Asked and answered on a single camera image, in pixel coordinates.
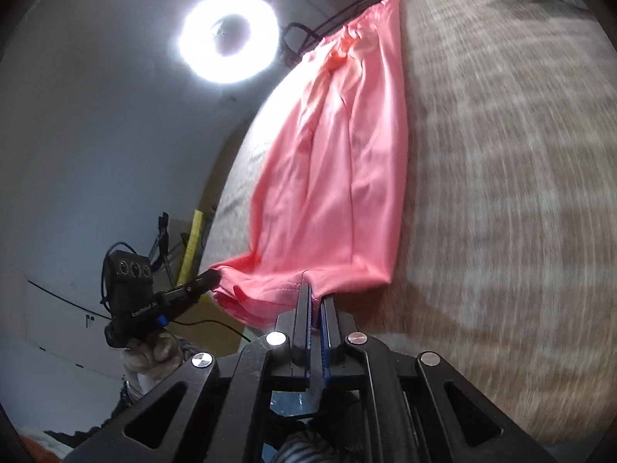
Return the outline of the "gloved left hand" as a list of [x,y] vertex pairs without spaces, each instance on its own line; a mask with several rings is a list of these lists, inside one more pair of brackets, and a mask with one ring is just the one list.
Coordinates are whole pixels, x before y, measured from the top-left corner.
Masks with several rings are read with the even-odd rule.
[[184,363],[184,354],[175,335],[163,331],[146,342],[132,340],[122,351],[122,364],[129,377],[139,374],[160,382]]

